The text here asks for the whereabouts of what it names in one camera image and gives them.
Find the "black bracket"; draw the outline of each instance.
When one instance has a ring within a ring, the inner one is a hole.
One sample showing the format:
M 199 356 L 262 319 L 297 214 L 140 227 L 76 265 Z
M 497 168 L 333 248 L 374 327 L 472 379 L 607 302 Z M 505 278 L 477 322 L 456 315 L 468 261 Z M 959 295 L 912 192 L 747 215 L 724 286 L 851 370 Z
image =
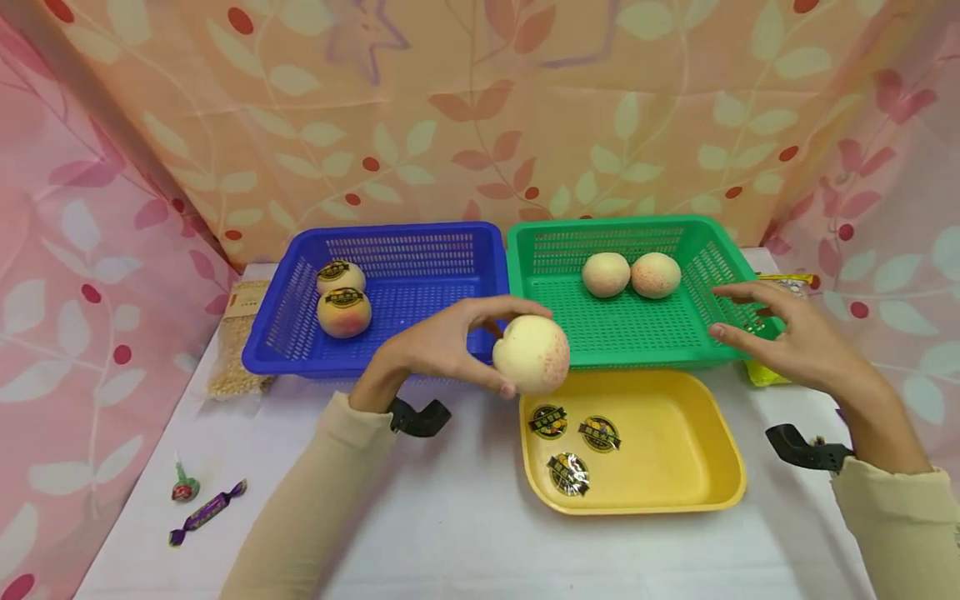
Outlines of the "black bracket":
M 417 412 L 400 398 L 390 403 L 390 412 L 394 419 L 390 422 L 392 431 L 402 431 L 415 438 L 432 438 L 444 428 L 450 420 L 450 411 L 439 401 L 433 400 L 422 411 Z
M 853 451 L 843 444 L 810 444 L 791 423 L 767 429 L 767 440 L 777 456 L 795 467 L 840 472 L 844 459 Z

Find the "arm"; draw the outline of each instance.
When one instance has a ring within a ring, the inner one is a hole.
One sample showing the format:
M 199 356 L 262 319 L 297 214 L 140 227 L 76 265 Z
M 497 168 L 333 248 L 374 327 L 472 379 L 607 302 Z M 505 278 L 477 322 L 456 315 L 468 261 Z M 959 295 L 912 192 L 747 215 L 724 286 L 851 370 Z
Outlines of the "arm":
M 513 397 L 516 386 L 467 352 L 477 327 L 523 314 L 550 317 L 512 296 L 461 300 L 398 333 L 374 355 L 347 398 L 337 394 L 310 446 L 257 517 L 220 600 L 307 600 L 313 597 L 341 530 L 380 471 L 396 435 L 384 413 L 410 373 L 460 379 Z
M 715 324 L 714 337 L 839 405 L 856 458 L 833 491 L 878 600 L 960 598 L 960 507 L 890 384 L 809 302 L 759 282 L 714 292 L 763 303 L 787 324 L 776 341 L 727 324 Z
M 253 524 L 221 600 L 313 597 L 344 523 L 394 446 L 384 413 L 406 376 L 374 357 L 349 398 L 333 397 L 310 445 Z
M 897 394 L 878 373 L 874 382 L 835 396 L 856 450 L 832 482 L 840 512 L 878 600 L 958 598 L 960 507 L 949 477 L 930 466 Z

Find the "green plastic basket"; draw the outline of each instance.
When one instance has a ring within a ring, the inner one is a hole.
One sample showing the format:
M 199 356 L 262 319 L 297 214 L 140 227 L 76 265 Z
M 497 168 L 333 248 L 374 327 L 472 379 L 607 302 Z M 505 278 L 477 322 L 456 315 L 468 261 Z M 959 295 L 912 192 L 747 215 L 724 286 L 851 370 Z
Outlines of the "green plastic basket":
M 745 328 L 766 339 L 782 322 L 756 315 L 756 304 L 714 296 L 716 285 L 756 279 L 742 252 L 716 221 L 696 215 L 540 221 L 507 236 L 510 291 L 553 310 L 570 342 L 574 369 L 700 369 L 743 360 L 742 352 L 708 335 L 711 324 Z M 580 271 L 597 252 L 619 252 L 631 263 L 663 252 L 683 271 L 680 287 L 662 300 L 628 285 L 611 299 L 594 297 Z

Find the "plastic bag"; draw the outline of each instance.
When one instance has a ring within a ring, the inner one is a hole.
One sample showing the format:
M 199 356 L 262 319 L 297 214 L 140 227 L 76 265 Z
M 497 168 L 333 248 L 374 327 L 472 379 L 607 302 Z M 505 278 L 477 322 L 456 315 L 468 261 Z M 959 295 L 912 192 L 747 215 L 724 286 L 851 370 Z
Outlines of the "plastic bag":
M 756 274 L 761 281 L 773 281 L 786 288 L 788 292 L 797 298 L 806 300 L 810 293 L 810 284 L 813 283 L 813 275 L 808 273 L 786 273 L 786 274 Z M 790 383 L 786 377 L 782 377 L 773 371 L 770 371 L 754 359 L 748 359 L 743 362 L 747 367 L 747 376 L 750 382 L 758 388 L 765 388 L 770 385 L 781 383 Z
M 259 396 L 274 378 L 255 375 L 243 366 L 243 348 L 269 281 L 239 281 L 230 290 L 227 310 L 217 333 L 217 361 L 206 383 L 206 393 L 217 400 Z

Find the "floral fabric backdrop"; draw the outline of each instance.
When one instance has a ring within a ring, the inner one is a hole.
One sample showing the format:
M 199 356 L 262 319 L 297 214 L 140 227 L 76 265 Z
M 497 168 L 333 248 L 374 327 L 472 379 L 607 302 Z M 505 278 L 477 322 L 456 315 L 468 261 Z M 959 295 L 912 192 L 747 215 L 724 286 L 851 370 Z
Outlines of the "floral fabric backdrop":
M 862 91 L 858 122 L 766 246 L 817 275 L 816 301 L 901 390 L 960 483 L 960 4 L 941 3 Z
M 931 3 L 29 4 L 243 264 L 304 228 L 459 219 L 697 212 L 754 245 Z
M 0 598 L 70 597 L 233 271 L 0 20 Z

